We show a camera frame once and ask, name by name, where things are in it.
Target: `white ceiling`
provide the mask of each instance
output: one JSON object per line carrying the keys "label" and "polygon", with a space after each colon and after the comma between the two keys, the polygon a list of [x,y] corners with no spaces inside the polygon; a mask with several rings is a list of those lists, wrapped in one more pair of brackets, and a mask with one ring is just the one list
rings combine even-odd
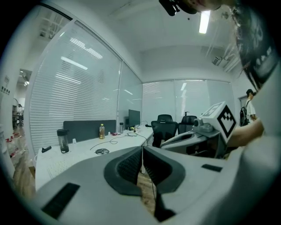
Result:
{"label": "white ceiling", "polygon": [[170,17],[158,0],[81,1],[96,13],[114,20],[114,23],[118,20],[124,28],[123,32],[134,38],[140,52],[176,45],[212,46],[225,49],[229,43],[234,43],[235,34],[231,16],[227,20],[221,17],[222,13],[226,11],[229,13],[227,7],[212,11],[207,33],[200,34],[199,13],[189,15],[181,11],[176,16]]}

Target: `white blinds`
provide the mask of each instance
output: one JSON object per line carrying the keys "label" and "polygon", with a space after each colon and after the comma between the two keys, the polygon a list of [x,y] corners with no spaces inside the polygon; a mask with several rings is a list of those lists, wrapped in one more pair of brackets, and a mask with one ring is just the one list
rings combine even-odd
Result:
{"label": "white blinds", "polygon": [[169,114],[175,121],[175,94],[172,80],[143,84],[142,120],[148,124],[160,114]]}
{"label": "white blinds", "polygon": [[119,87],[118,123],[125,122],[129,109],[142,112],[142,82],[133,71],[123,63]]}
{"label": "white blinds", "polygon": [[80,23],[58,33],[36,74],[30,98],[33,149],[58,145],[65,120],[115,120],[121,59]]}
{"label": "white blinds", "polygon": [[215,80],[208,80],[207,84],[211,105],[219,102],[226,102],[229,109],[234,114],[234,97],[231,84]]}
{"label": "white blinds", "polygon": [[210,107],[206,80],[175,80],[176,122],[180,123],[185,112],[200,117]]}

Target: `gray partition panel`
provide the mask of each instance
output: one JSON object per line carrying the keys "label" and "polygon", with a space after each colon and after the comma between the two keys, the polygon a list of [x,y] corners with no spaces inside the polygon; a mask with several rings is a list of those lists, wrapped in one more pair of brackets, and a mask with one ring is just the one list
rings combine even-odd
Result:
{"label": "gray partition panel", "polygon": [[63,128],[69,130],[68,142],[72,143],[75,138],[77,142],[98,138],[99,128],[103,123],[105,135],[108,132],[116,132],[116,120],[85,120],[85,121],[64,121]]}

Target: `mouse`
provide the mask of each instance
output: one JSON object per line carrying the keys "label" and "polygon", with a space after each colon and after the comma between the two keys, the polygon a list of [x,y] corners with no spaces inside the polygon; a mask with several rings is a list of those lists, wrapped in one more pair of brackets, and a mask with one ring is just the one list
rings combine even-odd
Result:
{"label": "mouse", "polygon": [[96,150],[96,153],[103,155],[109,153],[109,151],[107,149],[98,149]]}

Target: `office room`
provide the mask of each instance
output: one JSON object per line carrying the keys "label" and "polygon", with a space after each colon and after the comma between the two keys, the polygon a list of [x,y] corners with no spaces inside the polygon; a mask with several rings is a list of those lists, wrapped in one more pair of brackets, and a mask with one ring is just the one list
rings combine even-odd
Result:
{"label": "office room", "polygon": [[[252,71],[240,43],[245,28],[236,16],[257,16],[250,6],[46,0],[22,7],[26,16],[1,57],[0,136],[3,179],[26,219],[245,219],[281,168],[280,122],[264,115],[264,107],[279,108],[265,96],[280,78],[274,69],[270,78],[254,77],[266,70]],[[260,150],[267,145],[272,154]],[[257,182],[264,185],[253,192],[239,189]]]}

